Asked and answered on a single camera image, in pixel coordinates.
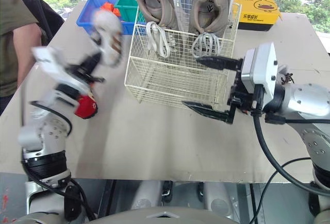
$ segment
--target shoe insole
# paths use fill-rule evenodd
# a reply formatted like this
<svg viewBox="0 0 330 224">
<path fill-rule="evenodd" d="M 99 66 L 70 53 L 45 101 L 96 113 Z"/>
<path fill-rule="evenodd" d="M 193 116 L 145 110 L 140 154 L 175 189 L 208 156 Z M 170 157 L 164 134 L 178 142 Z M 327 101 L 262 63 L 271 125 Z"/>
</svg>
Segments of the shoe insole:
<svg viewBox="0 0 330 224">
<path fill-rule="evenodd" d="M 219 15 L 219 8 L 214 5 L 213 0 L 201 3 L 198 12 L 198 23 L 201 28 L 208 27 Z"/>
<path fill-rule="evenodd" d="M 144 0 L 144 1 L 145 1 L 145 6 L 149 10 L 150 14 L 157 19 L 161 19 L 160 0 Z"/>
</svg>

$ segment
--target cardboard box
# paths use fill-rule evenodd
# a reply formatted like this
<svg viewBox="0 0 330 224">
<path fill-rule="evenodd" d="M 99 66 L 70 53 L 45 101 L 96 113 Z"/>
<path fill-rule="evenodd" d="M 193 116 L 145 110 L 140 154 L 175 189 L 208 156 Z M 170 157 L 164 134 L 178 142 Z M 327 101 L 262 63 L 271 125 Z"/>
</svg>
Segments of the cardboard box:
<svg viewBox="0 0 330 224">
<path fill-rule="evenodd" d="M 238 29 L 268 31 L 281 16 L 274 0 L 234 0 L 242 6 Z"/>
</svg>

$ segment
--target tabletop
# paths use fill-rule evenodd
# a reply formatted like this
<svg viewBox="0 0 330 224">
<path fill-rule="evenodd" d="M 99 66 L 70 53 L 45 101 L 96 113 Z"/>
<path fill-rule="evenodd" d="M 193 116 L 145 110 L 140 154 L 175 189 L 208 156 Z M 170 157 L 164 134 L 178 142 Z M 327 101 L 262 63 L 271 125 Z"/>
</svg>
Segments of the tabletop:
<svg viewBox="0 0 330 224">
<path fill-rule="evenodd" d="M 61 49 L 69 63 L 93 53 L 87 33 L 76 25 L 84 6 L 79 3 L 49 46 Z M 125 89 L 124 77 L 131 36 L 123 36 L 122 62 L 117 68 L 98 66 L 94 75 L 106 79 L 95 86 L 98 114 L 72 118 L 67 139 L 67 164 L 73 177 L 190 181 L 266 182 L 274 172 L 254 131 L 250 116 L 236 113 L 234 124 L 202 117 L 191 110 L 148 102 L 138 103 Z M 234 57 L 260 43 L 273 41 L 279 64 L 289 65 L 296 83 L 316 83 L 330 89 L 330 58 L 307 17 L 282 13 L 267 32 L 239 30 Z M 18 133 L 22 108 L 38 100 L 55 82 L 36 64 L 0 117 L 0 171 L 23 173 Z M 288 125 L 262 122 L 265 139 L 282 164 L 307 156 L 299 135 Z M 310 162 L 288 171 L 303 182 L 312 179 Z M 287 182 L 277 176 L 274 182 Z"/>
</svg>

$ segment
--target white shoelace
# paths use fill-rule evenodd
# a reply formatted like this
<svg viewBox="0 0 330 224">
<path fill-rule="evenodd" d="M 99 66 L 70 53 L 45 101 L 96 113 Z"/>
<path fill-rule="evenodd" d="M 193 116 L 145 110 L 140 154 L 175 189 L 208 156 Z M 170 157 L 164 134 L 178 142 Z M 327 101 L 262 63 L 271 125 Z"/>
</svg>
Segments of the white shoelace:
<svg viewBox="0 0 330 224">
<path fill-rule="evenodd" d="M 148 36 L 148 50 L 153 48 L 162 57 L 168 58 L 170 56 L 170 46 L 166 40 L 164 29 L 155 22 L 148 22 L 145 29 Z"/>
<path fill-rule="evenodd" d="M 191 51 L 194 58 L 211 56 L 212 53 L 218 56 L 220 53 L 219 38 L 214 33 L 202 33 L 195 39 Z"/>
</svg>

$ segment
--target white wire basket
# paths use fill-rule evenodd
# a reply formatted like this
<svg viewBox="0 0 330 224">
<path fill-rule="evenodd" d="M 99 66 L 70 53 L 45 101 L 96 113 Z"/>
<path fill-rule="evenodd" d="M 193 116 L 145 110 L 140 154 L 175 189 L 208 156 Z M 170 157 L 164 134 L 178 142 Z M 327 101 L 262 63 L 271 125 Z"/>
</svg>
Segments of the white wire basket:
<svg viewBox="0 0 330 224">
<path fill-rule="evenodd" d="M 188 31 L 191 6 L 192 0 L 178 0 L 177 17 L 183 31 Z M 240 10 L 239 4 L 233 4 L 224 36 L 219 38 L 220 56 L 233 55 Z M 138 9 L 125 76 L 126 88 L 138 101 L 180 108 L 186 108 L 183 100 L 196 101 L 218 110 L 224 104 L 228 70 L 214 70 L 196 62 L 191 51 L 192 42 L 197 38 L 195 34 L 169 29 L 165 29 L 165 33 L 172 45 L 168 58 L 148 50 L 146 22 Z"/>
</svg>

